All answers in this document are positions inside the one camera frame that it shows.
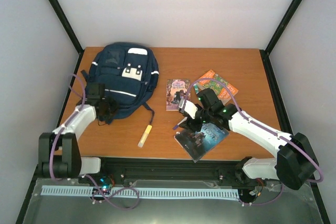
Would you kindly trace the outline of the dark blue Wuthering Heights book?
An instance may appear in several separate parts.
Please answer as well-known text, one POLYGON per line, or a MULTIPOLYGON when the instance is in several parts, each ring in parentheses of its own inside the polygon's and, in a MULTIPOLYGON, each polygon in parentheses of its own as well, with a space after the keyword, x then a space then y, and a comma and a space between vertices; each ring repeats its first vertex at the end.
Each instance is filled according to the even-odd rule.
POLYGON ((174 138, 196 163, 228 136, 226 129, 221 130, 214 124, 207 123, 202 125, 199 132, 182 130, 176 132, 174 138))

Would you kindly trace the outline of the navy blue backpack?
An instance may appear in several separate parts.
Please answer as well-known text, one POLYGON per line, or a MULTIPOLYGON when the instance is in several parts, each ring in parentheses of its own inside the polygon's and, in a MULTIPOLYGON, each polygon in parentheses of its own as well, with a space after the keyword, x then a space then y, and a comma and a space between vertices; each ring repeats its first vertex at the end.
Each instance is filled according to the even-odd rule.
POLYGON ((143 106, 151 112, 149 124, 155 112, 147 104, 157 87, 159 65, 153 51, 143 45, 115 42, 107 45, 91 62, 88 71, 82 70, 87 85, 103 83, 105 96, 119 104, 113 120, 125 119, 143 106))

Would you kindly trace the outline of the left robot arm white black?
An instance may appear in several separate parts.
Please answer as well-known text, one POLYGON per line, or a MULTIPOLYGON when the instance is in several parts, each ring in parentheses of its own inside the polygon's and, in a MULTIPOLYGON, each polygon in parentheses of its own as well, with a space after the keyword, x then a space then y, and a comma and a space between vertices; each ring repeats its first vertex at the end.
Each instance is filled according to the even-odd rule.
POLYGON ((118 103, 105 96, 103 83, 89 83, 82 102, 65 122, 38 140, 37 174, 52 179, 68 179, 90 174, 97 183, 108 180, 109 170, 98 157, 82 157, 78 141, 86 128, 97 118, 110 120, 118 103))

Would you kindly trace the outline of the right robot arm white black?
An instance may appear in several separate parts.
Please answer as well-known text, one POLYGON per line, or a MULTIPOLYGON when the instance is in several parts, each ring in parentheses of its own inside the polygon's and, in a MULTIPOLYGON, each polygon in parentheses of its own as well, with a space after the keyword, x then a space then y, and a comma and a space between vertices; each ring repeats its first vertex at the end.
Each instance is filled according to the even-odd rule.
POLYGON ((302 133, 292 135, 276 130, 241 110, 237 104, 223 105, 210 89, 197 94, 200 104, 181 99, 178 108, 185 120, 180 127, 196 132, 207 123, 219 129, 238 133, 267 150, 273 157, 246 157, 237 169, 240 183, 257 178, 278 180, 290 189, 298 190, 310 181, 320 167, 308 138, 302 133))

